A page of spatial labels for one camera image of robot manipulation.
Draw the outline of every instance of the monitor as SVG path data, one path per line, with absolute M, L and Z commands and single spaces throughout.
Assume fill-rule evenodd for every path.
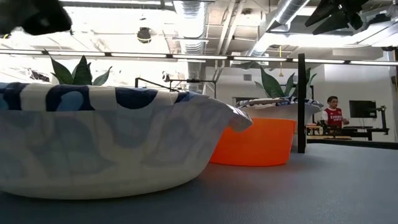
M 349 113 L 352 118 L 377 118 L 375 101 L 350 100 Z

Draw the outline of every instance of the red shirt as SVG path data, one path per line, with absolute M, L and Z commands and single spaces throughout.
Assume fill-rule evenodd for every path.
M 343 113 L 340 108 L 336 108 L 335 110 L 326 108 L 325 111 L 328 114 L 329 126 L 337 126 L 337 128 L 343 127 Z

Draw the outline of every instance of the paper bowl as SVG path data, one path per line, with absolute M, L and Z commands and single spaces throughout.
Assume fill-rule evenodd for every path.
M 195 178 L 242 111 L 194 93 L 0 83 L 0 190 L 113 198 Z

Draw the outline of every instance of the green leaf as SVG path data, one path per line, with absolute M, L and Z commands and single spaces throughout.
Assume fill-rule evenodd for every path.
M 294 81 L 293 81 L 294 74 L 295 74 L 295 73 L 293 73 L 293 74 L 287 79 L 286 88 L 285 88 L 285 96 L 289 96 L 290 91 L 292 91 L 292 88 L 293 88 L 293 86 L 294 86 Z
M 55 76 L 54 73 L 51 73 L 51 74 L 54 76 L 54 78 L 56 78 L 56 79 L 58 80 L 59 84 L 66 84 L 66 83 L 64 83 L 62 80 L 59 80 L 59 79 Z
M 267 97 L 270 98 L 270 96 L 267 94 L 267 92 L 264 90 L 264 87 L 259 83 L 259 82 L 254 82 L 256 84 L 256 88 L 261 89 L 262 91 L 264 91 L 264 93 L 266 94 Z
M 316 75 L 317 75 L 317 74 L 314 74 L 314 75 L 309 79 L 309 81 L 308 81 L 308 83 L 307 83 L 307 91 L 311 88 L 311 82 L 312 82 L 313 78 L 314 78 Z
M 262 67 L 260 67 L 260 70 L 261 70 L 262 85 L 267 95 L 270 96 L 271 98 L 278 98 L 285 96 L 282 88 L 280 87 L 278 80 L 276 80 L 272 75 L 268 75 Z
M 317 74 L 314 74 L 312 77 L 310 77 L 310 78 L 308 78 L 308 80 L 306 80 L 307 81 L 307 91 L 311 88 L 310 86 L 311 86 L 311 82 L 312 82 L 312 80 L 313 80 L 313 78 L 316 76 Z M 297 96 L 299 94 L 299 88 L 295 88 L 295 90 L 294 90 L 294 92 L 293 92 L 293 94 L 292 94 L 292 96 Z
M 91 73 L 87 66 L 87 59 L 82 56 L 79 64 L 76 66 L 74 85 L 91 85 Z
M 87 64 L 87 67 L 88 67 L 88 70 L 90 71 L 90 80 L 92 80 L 93 79 L 93 75 L 91 74 L 90 66 L 91 66 L 91 62 Z
M 50 55 L 50 58 L 51 58 L 52 68 L 54 69 L 53 76 L 55 76 L 55 78 L 57 78 L 57 80 L 60 82 L 60 84 L 72 84 L 73 78 L 72 78 L 72 75 L 70 74 L 69 70 L 65 66 L 63 66 L 61 63 L 54 60 L 51 57 L 51 55 Z
M 73 69 L 73 72 L 72 72 L 72 78 L 73 78 L 73 79 L 74 79 L 75 76 L 76 76 L 76 70 L 77 70 L 77 65 L 76 65 L 75 69 Z
M 305 71 L 305 81 L 306 81 L 306 83 L 308 83 L 310 77 L 311 77 L 311 68 L 308 68 L 308 69 Z
M 111 71 L 111 68 L 112 68 L 112 66 L 111 66 L 111 67 L 108 69 L 108 71 L 105 72 L 103 75 L 98 76 L 98 77 L 94 80 L 93 85 L 96 85 L 96 86 L 104 85 L 104 83 L 108 80 L 108 77 L 109 77 L 109 73 L 110 73 L 110 71 Z

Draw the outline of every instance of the orange bin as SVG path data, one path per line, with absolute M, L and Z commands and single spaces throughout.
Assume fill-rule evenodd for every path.
M 296 121 L 252 118 L 241 133 L 226 128 L 210 162 L 237 166 L 276 166 L 289 159 Z

